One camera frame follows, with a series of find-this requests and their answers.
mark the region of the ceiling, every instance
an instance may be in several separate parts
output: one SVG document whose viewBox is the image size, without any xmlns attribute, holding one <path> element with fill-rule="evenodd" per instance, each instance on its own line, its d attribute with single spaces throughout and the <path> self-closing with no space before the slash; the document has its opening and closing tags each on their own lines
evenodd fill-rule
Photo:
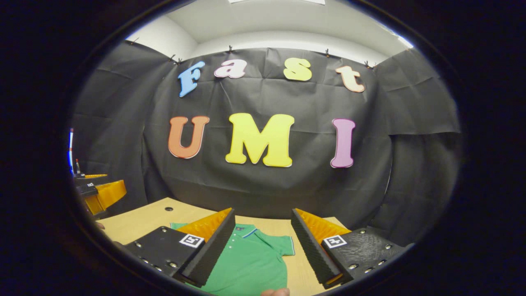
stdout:
<svg viewBox="0 0 526 296">
<path fill-rule="evenodd" d="M 302 0 L 196 0 L 167 16 L 198 43 L 232 34 L 300 31 L 328 35 L 393 56 L 407 47 L 380 23 L 346 0 L 325 5 Z"/>
</svg>

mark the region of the shirt sleeve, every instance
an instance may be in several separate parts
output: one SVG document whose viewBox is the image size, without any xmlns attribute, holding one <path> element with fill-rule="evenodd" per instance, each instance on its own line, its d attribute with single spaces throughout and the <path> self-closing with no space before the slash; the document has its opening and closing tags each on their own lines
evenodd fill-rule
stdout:
<svg viewBox="0 0 526 296">
<path fill-rule="evenodd" d="M 264 234 L 260 230 L 254 234 L 274 250 L 278 251 L 281 256 L 294 256 L 296 254 L 291 236 L 271 236 Z"/>
</svg>

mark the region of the purple letter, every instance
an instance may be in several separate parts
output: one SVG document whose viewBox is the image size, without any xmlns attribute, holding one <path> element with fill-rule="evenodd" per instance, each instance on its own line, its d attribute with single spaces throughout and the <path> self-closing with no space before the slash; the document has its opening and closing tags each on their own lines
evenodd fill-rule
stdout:
<svg viewBox="0 0 526 296">
<path fill-rule="evenodd" d="M 336 128 L 336 154 L 330 161 L 332 167 L 350 167 L 353 160 L 351 157 L 351 138 L 355 123 L 348 119 L 336 118 L 332 120 Z"/>
</svg>

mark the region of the human hand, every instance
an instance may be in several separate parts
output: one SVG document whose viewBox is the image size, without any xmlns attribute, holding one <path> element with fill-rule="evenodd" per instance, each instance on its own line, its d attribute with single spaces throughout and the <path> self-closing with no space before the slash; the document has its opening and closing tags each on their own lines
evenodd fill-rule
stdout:
<svg viewBox="0 0 526 296">
<path fill-rule="evenodd" d="M 279 290 L 265 290 L 261 293 L 261 296 L 290 296 L 290 290 L 288 288 L 283 288 Z"/>
</svg>

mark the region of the blue letter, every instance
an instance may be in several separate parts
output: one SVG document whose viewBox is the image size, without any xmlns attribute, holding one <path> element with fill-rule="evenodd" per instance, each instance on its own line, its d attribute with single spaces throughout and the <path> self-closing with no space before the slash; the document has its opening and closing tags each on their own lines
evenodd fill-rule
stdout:
<svg viewBox="0 0 526 296">
<path fill-rule="evenodd" d="M 181 92 L 179 93 L 179 97 L 185 96 L 187 93 L 193 91 L 197 87 L 197 83 L 193 82 L 192 79 L 199 79 L 201 76 L 201 71 L 199 71 L 199 68 L 202 68 L 204 65 L 205 62 L 201 61 L 179 74 L 178 78 L 181 79 Z"/>
</svg>

